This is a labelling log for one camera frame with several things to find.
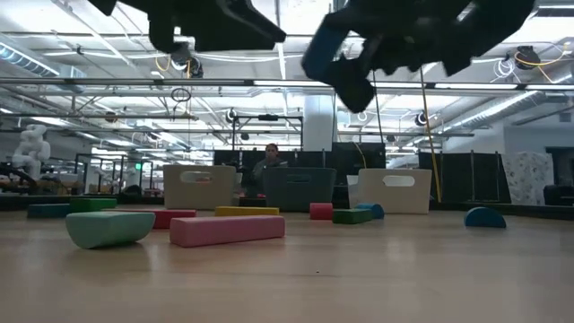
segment patterned curtain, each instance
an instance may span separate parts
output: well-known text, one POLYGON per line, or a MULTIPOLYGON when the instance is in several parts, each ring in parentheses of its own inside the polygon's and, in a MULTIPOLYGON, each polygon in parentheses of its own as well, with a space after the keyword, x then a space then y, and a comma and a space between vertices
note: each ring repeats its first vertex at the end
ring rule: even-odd
POLYGON ((513 205, 544 205, 544 187, 554 182, 549 153, 505 153, 502 165, 513 205))

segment green block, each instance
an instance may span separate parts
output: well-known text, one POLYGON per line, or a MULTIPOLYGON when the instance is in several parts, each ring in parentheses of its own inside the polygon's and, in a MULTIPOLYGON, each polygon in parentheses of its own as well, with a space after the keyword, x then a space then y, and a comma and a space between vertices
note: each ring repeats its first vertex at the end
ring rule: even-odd
POLYGON ((357 224, 365 223, 373 219, 373 213, 370 210, 351 209, 351 210, 334 210, 333 223, 338 224, 357 224))
POLYGON ((28 205, 29 219, 65 218, 70 213, 69 204, 28 205))
POLYGON ((141 240, 154 221, 151 212, 87 212, 69 214, 65 227, 78 247, 94 249, 141 240))
POLYGON ((95 212, 116 206, 115 198, 73 198, 70 200, 72 213, 95 212))

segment yellow block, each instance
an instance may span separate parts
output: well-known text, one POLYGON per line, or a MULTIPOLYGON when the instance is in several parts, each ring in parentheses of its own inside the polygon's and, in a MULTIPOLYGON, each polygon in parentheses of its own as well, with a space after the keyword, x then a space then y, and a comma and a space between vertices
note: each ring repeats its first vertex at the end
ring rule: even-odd
POLYGON ((215 216, 279 215, 277 207, 217 206, 215 216))

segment red block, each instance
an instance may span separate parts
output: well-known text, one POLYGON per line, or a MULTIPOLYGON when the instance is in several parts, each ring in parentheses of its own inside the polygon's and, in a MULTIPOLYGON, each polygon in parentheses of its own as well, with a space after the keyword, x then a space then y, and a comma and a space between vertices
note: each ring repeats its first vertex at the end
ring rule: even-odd
POLYGON ((155 214, 153 229, 169 229, 171 219, 196 217, 196 210, 108 209, 104 211, 152 212, 155 214))
POLYGON ((333 204, 311 203, 309 207, 311 220, 333 220, 333 204))
POLYGON ((170 241, 180 247, 281 238, 285 219, 277 215, 221 216, 171 220, 170 241))

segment column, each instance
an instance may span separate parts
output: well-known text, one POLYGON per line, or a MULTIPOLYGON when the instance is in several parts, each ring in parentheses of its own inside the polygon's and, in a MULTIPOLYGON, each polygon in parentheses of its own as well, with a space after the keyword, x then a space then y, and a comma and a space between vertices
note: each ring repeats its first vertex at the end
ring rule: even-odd
POLYGON ((311 95, 305 97, 303 109, 303 150, 330 152, 337 138, 336 114, 333 96, 311 95))

